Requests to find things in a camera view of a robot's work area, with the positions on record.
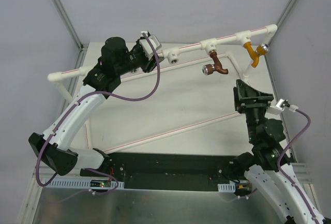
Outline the brown water faucet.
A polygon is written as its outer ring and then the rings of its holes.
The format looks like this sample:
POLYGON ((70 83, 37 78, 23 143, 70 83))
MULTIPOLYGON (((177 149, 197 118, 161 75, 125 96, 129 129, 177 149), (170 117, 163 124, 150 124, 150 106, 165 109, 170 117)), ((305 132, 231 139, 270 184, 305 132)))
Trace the brown water faucet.
POLYGON ((218 58, 218 54, 216 50, 211 50, 209 52, 210 58, 213 60, 213 64, 206 64, 202 67, 202 72, 204 75, 210 75, 214 72, 217 72, 219 74, 229 74, 228 69, 223 68, 222 63, 220 62, 218 58))

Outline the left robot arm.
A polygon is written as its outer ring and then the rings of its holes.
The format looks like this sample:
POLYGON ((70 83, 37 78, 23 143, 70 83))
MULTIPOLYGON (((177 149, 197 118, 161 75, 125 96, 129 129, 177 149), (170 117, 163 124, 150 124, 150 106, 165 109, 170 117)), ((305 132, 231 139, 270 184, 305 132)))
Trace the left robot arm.
POLYGON ((135 69, 150 73, 160 68, 156 51, 161 44, 155 35, 142 33, 132 49, 124 39, 111 37, 101 48, 97 64, 83 79, 83 84, 74 100, 61 116, 42 134, 32 133, 28 139, 38 162, 49 166, 57 175, 68 174, 72 169, 91 168, 98 177, 106 176, 109 164, 106 155, 93 148, 80 150, 71 147, 71 142, 89 116, 113 96, 121 84, 121 76, 135 69))

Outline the white PVC pipe frame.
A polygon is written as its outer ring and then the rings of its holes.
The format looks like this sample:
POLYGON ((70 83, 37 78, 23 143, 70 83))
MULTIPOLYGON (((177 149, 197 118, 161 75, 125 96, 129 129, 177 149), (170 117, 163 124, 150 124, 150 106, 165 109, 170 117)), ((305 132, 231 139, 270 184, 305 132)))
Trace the white PVC pipe frame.
MULTIPOLYGON (((165 71, 172 70, 172 69, 179 69, 179 68, 186 67, 186 66, 189 66, 189 65, 198 64, 198 63, 203 62, 203 60, 207 61, 206 59, 210 58, 209 57, 210 53, 212 51, 216 50, 217 45, 227 44, 227 43, 230 43, 230 42, 240 42, 241 45, 244 46, 246 43, 251 42, 251 40, 250 40, 251 37, 258 36, 258 35, 266 35, 265 38, 263 39, 263 43, 265 45, 267 45, 270 42, 270 40, 273 38, 273 36, 275 35, 277 29, 278 29, 278 27, 277 27, 276 24, 271 24, 271 25, 267 25, 263 28, 255 29, 255 30, 252 30, 252 31, 238 32, 234 35, 225 36, 225 37, 221 37, 221 38, 211 38, 211 39, 207 39, 207 40, 202 40, 198 43, 190 44, 190 45, 187 45, 187 46, 172 47, 172 48, 164 49, 160 52, 157 52, 157 55, 160 58, 167 59, 169 64, 174 63, 174 65, 161 68, 160 72, 165 72, 165 71), (204 50, 206 52, 206 54, 208 55, 208 57, 195 59, 193 61, 178 64, 178 56, 180 54, 193 52, 193 51, 197 51, 197 50, 202 50, 202 51, 204 50)), ((233 57, 230 56, 229 52, 222 53, 221 55, 224 55, 223 57, 228 57, 230 59, 232 65, 236 69, 239 77, 241 79, 244 79, 244 80, 246 80, 246 78, 249 77, 248 73, 252 70, 252 68, 255 68, 252 65, 257 66, 257 64, 258 64, 257 57, 252 58, 251 55, 249 55, 250 58, 252 59, 252 62, 250 62, 249 66, 247 67, 245 72, 243 72, 240 69, 237 61, 233 57)), ((58 89, 58 91, 61 93, 61 95, 68 102, 72 102, 73 97, 68 92, 68 90, 66 90, 66 88, 64 87, 63 81, 65 79, 71 79, 71 78, 86 76, 87 73, 91 69, 92 69, 92 66, 83 66, 83 67, 79 67, 78 69, 74 69, 74 70, 70 70, 70 71, 54 72, 54 73, 48 74, 47 79, 48 79, 49 82, 51 82, 58 89)), ((142 78, 142 77, 151 76, 153 74, 157 74, 157 71, 153 70, 150 73, 142 72, 142 73, 139 73, 139 74, 134 74, 132 76, 126 76, 126 77, 121 78, 121 82, 124 83, 124 82, 127 82, 127 81, 139 79, 139 78, 142 78)), ((87 149, 91 150, 93 148, 93 144, 92 144, 91 124, 90 124, 90 118, 89 117, 85 121, 83 127, 84 127, 84 130, 85 130, 85 135, 86 135, 86 140, 87 140, 86 141, 87 142, 87 149)))

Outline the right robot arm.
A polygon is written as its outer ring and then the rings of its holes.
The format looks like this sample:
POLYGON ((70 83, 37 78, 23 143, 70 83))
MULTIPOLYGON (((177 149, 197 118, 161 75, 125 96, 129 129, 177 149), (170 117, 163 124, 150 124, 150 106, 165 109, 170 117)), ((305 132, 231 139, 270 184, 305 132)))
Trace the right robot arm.
POLYGON ((230 170, 233 175, 239 180, 252 182, 282 223, 330 223, 330 219, 319 212, 305 193, 286 155, 293 143, 289 142, 286 147, 280 144, 285 139, 282 121, 265 115, 279 115, 285 109, 303 115, 307 124, 293 141, 308 129, 310 117, 284 99, 272 105, 273 94, 258 91, 241 79, 236 80, 233 94, 235 111, 245 116, 252 145, 251 152, 233 160, 230 170))

